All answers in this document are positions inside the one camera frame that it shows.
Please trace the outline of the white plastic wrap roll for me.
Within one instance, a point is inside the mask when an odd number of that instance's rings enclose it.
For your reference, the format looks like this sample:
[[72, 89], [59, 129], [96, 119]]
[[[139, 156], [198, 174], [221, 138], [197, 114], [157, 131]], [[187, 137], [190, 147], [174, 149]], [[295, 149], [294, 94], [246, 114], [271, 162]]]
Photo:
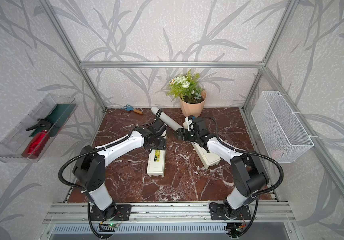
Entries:
[[163, 121], [168, 127], [170, 127], [173, 131], [177, 131], [178, 129], [182, 128], [181, 125], [179, 125], [176, 121], [174, 121], [171, 117], [166, 115], [162, 109], [159, 109], [157, 107], [151, 108], [152, 113], [155, 116], [158, 116], [161, 121]]

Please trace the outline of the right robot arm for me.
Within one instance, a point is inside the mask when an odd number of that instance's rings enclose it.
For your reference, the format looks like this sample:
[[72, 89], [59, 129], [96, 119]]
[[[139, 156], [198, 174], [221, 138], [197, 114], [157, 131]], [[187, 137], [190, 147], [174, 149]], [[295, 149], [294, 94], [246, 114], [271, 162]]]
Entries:
[[[208, 153], [218, 155], [231, 166], [234, 189], [224, 200], [225, 213], [231, 215], [256, 201], [258, 196], [273, 191], [281, 185], [284, 180], [284, 170], [276, 160], [228, 144], [220, 138], [218, 125], [215, 125], [215, 133], [210, 133], [205, 122], [206, 119], [206, 117], [190, 116], [188, 127], [178, 128], [175, 133], [178, 139], [199, 145]], [[270, 162], [279, 171], [278, 180], [267, 189], [263, 189], [263, 187], [269, 183], [269, 177], [262, 160]]]

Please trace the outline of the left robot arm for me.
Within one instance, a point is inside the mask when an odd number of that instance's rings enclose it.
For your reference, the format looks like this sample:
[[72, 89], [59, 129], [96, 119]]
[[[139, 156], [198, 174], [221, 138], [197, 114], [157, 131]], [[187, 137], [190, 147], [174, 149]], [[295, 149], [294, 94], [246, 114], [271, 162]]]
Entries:
[[[96, 148], [86, 146], [78, 156], [68, 160], [60, 167], [58, 179], [64, 185], [80, 189], [95, 207], [101, 212], [107, 212], [115, 205], [105, 185], [108, 165], [138, 148], [164, 151], [166, 149], [164, 137], [166, 130], [166, 124], [155, 120], [150, 124], [134, 127], [129, 134], [108, 144]], [[71, 183], [63, 177], [64, 170], [72, 163], [75, 163], [72, 173], [79, 184]]]

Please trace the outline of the cream dispenser box base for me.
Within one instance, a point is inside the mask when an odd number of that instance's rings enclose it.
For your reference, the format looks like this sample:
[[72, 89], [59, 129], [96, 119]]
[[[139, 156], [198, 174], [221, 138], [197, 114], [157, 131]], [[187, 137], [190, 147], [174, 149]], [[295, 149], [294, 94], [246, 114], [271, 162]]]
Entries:
[[149, 177], [165, 175], [166, 150], [152, 150], [149, 154], [147, 174]]

